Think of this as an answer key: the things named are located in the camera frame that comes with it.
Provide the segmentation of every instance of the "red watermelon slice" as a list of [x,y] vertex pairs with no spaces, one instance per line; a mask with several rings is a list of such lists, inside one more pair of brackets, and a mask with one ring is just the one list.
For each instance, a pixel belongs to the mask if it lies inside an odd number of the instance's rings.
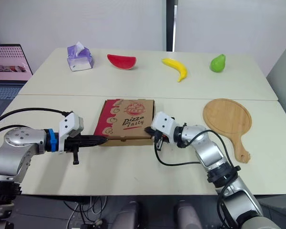
[[107,58],[114,66],[124,70],[132,69],[137,61],[134,56],[117,56],[108,54]]

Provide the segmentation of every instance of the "blue bracket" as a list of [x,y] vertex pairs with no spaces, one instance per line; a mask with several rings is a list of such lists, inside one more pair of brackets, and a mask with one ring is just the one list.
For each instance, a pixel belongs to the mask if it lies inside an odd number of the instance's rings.
[[50,134],[51,152],[55,152],[57,139],[55,138],[55,134],[54,134],[54,131],[52,129],[49,129],[49,134]]

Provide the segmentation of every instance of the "wooden paddle handle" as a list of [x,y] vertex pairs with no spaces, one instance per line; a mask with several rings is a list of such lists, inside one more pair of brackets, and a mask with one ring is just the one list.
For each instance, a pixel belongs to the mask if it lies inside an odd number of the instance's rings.
[[250,154],[245,150],[242,143],[242,136],[231,136],[231,141],[234,148],[234,155],[237,161],[242,163],[248,163],[250,160]]

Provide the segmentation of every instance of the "laptop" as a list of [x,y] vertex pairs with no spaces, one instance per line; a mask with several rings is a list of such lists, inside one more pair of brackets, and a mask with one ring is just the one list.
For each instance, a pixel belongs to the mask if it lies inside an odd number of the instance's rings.
[[0,44],[0,115],[32,75],[20,44]]

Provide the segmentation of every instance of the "laptop keyboard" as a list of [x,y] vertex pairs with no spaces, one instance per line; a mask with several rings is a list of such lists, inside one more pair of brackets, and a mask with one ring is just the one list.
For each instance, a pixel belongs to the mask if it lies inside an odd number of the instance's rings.
[[14,99],[21,87],[0,87],[0,99]]

